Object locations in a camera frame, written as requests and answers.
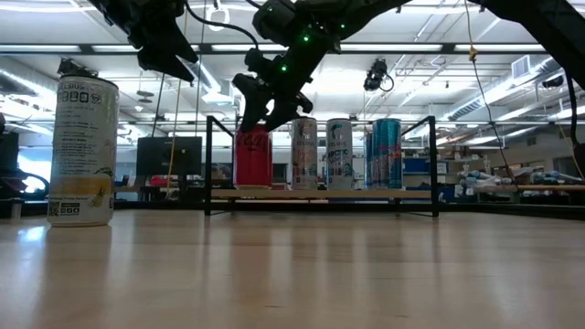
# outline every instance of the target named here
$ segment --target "computer monitor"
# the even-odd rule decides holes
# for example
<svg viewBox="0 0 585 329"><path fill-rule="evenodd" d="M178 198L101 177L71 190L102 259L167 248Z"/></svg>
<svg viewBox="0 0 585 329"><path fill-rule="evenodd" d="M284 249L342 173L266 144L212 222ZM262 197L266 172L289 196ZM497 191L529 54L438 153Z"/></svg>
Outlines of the computer monitor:
<svg viewBox="0 0 585 329"><path fill-rule="evenodd" d="M168 175L172 137L138 139L136 175ZM201 175L201 137L176 137L171 175Z"/></svg>
<svg viewBox="0 0 585 329"><path fill-rule="evenodd" d="M0 134L0 169L18 169L18 134Z"/></svg>

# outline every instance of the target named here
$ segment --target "white can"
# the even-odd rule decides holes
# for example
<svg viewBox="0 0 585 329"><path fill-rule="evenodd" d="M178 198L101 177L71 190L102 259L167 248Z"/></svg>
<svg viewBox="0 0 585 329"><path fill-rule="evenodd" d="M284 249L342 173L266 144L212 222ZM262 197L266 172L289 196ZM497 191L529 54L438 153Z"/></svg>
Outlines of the white can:
<svg viewBox="0 0 585 329"><path fill-rule="evenodd" d="M107 80L61 78L48 195L52 226L99 226L112 219L119 99L118 87Z"/></svg>
<svg viewBox="0 0 585 329"><path fill-rule="evenodd" d="M352 138L348 119L327 122L327 189L348 190L354 184Z"/></svg>
<svg viewBox="0 0 585 329"><path fill-rule="evenodd" d="M292 122L292 190L317 189L317 120Z"/></svg>

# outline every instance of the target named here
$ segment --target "can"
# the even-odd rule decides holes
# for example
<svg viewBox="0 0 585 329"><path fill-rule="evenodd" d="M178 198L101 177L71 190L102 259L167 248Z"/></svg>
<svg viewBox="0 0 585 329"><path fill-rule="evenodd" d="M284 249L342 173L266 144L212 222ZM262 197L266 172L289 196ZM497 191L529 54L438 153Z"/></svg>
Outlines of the can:
<svg viewBox="0 0 585 329"><path fill-rule="evenodd" d="M380 119L374 122L373 185L376 188L402 188L402 148L400 120Z"/></svg>
<svg viewBox="0 0 585 329"><path fill-rule="evenodd" d="M348 190L354 183L352 125L348 119L327 122L327 188Z"/></svg>
<svg viewBox="0 0 585 329"><path fill-rule="evenodd" d="M292 190L317 189L317 120L292 122Z"/></svg>
<svg viewBox="0 0 585 329"><path fill-rule="evenodd" d="M364 133L364 187L366 189L371 189L373 187L372 162L374 160L374 148L372 141L372 133Z"/></svg>
<svg viewBox="0 0 585 329"><path fill-rule="evenodd" d="M272 140L263 124L236 132L234 186L237 189L272 188Z"/></svg>
<svg viewBox="0 0 585 329"><path fill-rule="evenodd" d="M58 84L48 222L54 227L107 225L113 215L120 107L118 87L69 75Z"/></svg>

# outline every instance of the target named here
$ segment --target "floor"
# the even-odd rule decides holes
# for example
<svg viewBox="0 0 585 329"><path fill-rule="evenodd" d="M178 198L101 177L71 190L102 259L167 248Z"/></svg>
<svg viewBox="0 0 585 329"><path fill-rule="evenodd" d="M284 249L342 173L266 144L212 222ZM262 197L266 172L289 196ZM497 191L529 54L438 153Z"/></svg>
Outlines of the floor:
<svg viewBox="0 0 585 329"><path fill-rule="evenodd" d="M583 328L585 222L119 211L0 221L0 328Z"/></svg>

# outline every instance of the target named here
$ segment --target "robotic arm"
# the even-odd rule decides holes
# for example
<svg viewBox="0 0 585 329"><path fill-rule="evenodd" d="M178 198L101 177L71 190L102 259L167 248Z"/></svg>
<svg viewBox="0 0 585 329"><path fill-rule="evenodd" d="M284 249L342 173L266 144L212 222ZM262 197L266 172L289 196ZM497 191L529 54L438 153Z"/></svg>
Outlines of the robotic arm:
<svg viewBox="0 0 585 329"><path fill-rule="evenodd" d="M197 62L197 55L176 25L186 0L90 0L110 24L121 28L136 48L140 66L183 80L193 76L176 58ZM288 47L273 60L255 48L245 59L257 77L238 74L234 85L246 97L241 129L266 120L269 131L309 113L312 103L301 93L328 52L341 53L340 42L374 17L410 0L268 0L254 15L253 25L264 38ZM469 0L497 16L521 24L548 53L585 87L585 19L566 0ZM274 100L274 110L266 105Z"/></svg>

